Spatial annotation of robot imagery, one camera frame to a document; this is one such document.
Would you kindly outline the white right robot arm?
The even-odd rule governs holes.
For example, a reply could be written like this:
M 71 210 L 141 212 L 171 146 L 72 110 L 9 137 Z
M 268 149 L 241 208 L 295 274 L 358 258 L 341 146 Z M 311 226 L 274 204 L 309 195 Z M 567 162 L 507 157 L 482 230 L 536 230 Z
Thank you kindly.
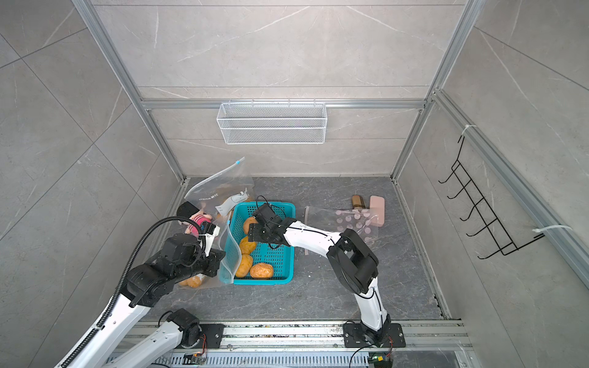
M 328 232 L 287 218 L 279 224 L 251 224 L 248 239 L 303 248 L 328 259 L 336 279 L 354 294 L 360 311 L 359 322 L 344 325 L 353 347 L 406 346 L 401 326 L 391 321 L 380 297 L 377 256 L 356 231 Z

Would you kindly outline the clear zipper bag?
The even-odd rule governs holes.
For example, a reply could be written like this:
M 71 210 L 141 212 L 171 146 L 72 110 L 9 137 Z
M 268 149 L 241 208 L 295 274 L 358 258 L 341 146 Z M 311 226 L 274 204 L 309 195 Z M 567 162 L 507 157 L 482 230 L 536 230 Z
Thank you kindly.
M 230 167 L 198 182 L 184 199 L 206 214 L 227 219 L 239 203 L 253 199 L 254 186 L 245 157 L 242 157 Z
M 242 260 L 238 243 L 229 229 L 229 223 L 220 219 L 213 221 L 213 224 L 218 226 L 220 231 L 219 235 L 215 238 L 211 249 L 224 251 L 225 258 L 221 261 L 220 269 L 216 277 L 210 278 L 202 274 L 204 279 L 202 285 L 199 287 L 201 289 L 220 288 L 233 284 L 236 278 L 236 270 Z

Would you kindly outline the pink dotted clear bag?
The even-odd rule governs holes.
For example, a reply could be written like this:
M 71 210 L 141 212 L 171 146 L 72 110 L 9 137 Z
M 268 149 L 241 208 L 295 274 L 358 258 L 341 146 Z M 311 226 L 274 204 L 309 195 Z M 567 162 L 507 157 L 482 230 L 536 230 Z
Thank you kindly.
M 352 229 L 373 250 L 383 225 L 380 215 L 371 209 L 321 209 L 307 206 L 305 225 L 329 232 L 343 232 Z

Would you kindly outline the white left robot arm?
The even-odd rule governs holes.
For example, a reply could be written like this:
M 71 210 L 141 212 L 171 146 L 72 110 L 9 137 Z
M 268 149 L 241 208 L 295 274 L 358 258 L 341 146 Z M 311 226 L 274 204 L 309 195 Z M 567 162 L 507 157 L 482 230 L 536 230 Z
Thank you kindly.
M 103 314 L 58 366 L 147 367 L 179 345 L 196 345 L 202 334 L 199 319 L 181 308 L 138 345 L 107 362 L 127 333 L 176 284 L 198 274 L 216 277 L 225 252 L 212 247 L 214 238 L 175 234 L 147 262 L 128 262 Z

